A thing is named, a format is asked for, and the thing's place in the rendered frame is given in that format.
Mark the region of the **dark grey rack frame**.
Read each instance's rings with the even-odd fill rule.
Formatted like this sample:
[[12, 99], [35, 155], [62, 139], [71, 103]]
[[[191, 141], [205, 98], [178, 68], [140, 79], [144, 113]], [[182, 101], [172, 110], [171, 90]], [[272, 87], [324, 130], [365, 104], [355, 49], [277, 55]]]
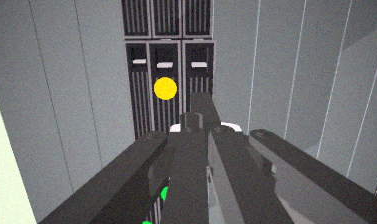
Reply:
[[123, 39], [118, 0], [0, 0], [0, 114], [38, 224], [133, 143], [123, 40], [217, 40], [215, 108], [377, 196], [377, 0], [213, 0], [212, 38]]

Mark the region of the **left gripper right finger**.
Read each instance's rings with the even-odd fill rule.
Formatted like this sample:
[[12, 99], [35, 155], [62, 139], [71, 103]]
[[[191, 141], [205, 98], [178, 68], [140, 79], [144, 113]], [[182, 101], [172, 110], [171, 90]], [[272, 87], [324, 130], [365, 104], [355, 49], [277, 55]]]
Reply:
[[222, 224], [377, 224], [376, 195], [273, 132], [244, 135], [221, 122], [209, 92], [200, 96]]

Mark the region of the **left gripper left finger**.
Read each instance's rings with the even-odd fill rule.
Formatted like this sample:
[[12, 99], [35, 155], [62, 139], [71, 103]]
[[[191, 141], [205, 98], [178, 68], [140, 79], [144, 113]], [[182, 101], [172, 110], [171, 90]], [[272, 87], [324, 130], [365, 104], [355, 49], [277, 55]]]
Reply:
[[38, 224], [142, 224], [167, 183], [160, 224], [209, 224], [200, 92], [169, 135], [140, 136]]

